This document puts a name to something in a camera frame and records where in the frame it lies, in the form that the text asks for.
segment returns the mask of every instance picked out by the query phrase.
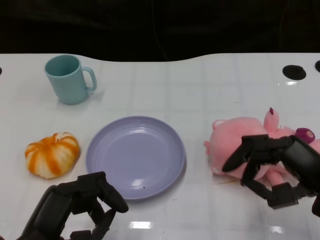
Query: teal mug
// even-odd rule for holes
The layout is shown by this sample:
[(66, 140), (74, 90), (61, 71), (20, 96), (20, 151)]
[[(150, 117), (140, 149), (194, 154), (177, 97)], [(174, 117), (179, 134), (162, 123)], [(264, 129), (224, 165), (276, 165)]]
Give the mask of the teal mug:
[[(90, 67), (81, 66), (80, 60), (72, 55), (56, 56), (49, 60), (44, 71), (50, 80), (55, 95), (64, 104), (79, 104), (89, 93), (96, 90), (97, 80)], [(93, 87), (87, 87), (83, 71), (89, 72)]]

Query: mug handle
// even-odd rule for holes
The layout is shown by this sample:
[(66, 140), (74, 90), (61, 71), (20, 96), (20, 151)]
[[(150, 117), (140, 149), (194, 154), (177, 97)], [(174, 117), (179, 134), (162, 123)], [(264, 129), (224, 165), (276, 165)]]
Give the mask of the mug handle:
[(93, 87), (87, 87), (88, 91), (94, 91), (97, 89), (97, 80), (96, 80), (96, 75), (94, 73), (94, 71), (90, 68), (90, 67), (86, 67), (86, 66), (83, 66), (81, 68), (82, 71), (87, 71), (90, 76), (91, 76), (91, 79), (92, 79), (92, 82), (93, 82)]

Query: plate rim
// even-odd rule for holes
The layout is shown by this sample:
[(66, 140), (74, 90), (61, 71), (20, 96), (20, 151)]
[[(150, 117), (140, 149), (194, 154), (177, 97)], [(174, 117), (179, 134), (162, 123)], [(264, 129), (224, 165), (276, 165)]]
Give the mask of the plate rim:
[(180, 169), (177, 173), (177, 175), (174, 177), (173, 180), (170, 181), (169, 184), (167, 184), (165, 187), (163, 187), (162, 189), (160, 189), (159, 191), (157, 192), (154, 192), (154, 193), (151, 193), (151, 194), (148, 194), (146, 196), (143, 196), (143, 197), (123, 197), (125, 200), (143, 200), (143, 199), (148, 199), (148, 198), (151, 198), (153, 196), (156, 196), (158, 194), (161, 194), (163, 193), (166, 189), (168, 189), (169, 187), (171, 187), (176, 181), (177, 179), (180, 177), (180, 175), (182, 174), (182, 171), (184, 170), (185, 168), (185, 165), (186, 165), (186, 162), (187, 162), (187, 154), (186, 154), (186, 148), (185, 148), (185, 145), (184, 145), (184, 142), (182, 141), (180, 135), (177, 133), (177, 131), (172, 127), (170, 126), (168, 123), (160, 120), (160, 119), (157, 119), (155, 117), (151, 117), (151, 116), (143, 116), (143, 115), (133, 115), (133, 116), (125, 116), (125, 117), (121, 117), (119, 119), (116, 119), (110, 123), (108, 123), (107, 125), (103, 126), (95, 135), (94, 137), (91, 139), (87, 149), (86, 149), (86, 153), (85, 153), (85, 170), (87, 172), (87, 174), (92, 174), (93, 172), (89, 172), (88, 171), (88, 152), (89, 152), (89, 148), (90, 146), (92, 145), (94, 139), (98, 136), (98, 134), (100, 132), (102, 132), (105, 128), (107, 128), (109, 125), (115, 123), (115, 122), (118, 122), (120, 120), (124, 120), (124, 119), (130, 119), (130, 118), (145, 118), (145, 119), (152, 119), (152, 120), (156, 120), (156, 121), (159, 121), (163, 124), (165, 124), (167, 127), (169, 127), (178, 137), (180, 143), (181, 143), (181, 146), (182, 146), (182, 164), (180, 166)]

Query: black hole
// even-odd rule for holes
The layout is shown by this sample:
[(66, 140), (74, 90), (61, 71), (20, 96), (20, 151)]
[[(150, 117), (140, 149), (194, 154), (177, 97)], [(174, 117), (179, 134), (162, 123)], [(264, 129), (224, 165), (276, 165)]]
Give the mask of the black hole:
[(306, 71), (302, 66), (297, 65), (288, 65), (282, 69), (283, 75), (285, 75), (288, 79), (291, 80), (302, 80), (307, 76)]
[(315, 63), (315, 69), (320, 73), (320, 60)]

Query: black background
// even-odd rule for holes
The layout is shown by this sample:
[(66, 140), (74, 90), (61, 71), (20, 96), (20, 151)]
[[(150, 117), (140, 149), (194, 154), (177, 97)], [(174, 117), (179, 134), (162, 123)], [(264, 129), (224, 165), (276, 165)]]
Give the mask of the black background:
[(2, 54), (144, 62), (256, 52), (320, 52), (320, 1), (0, 0)]

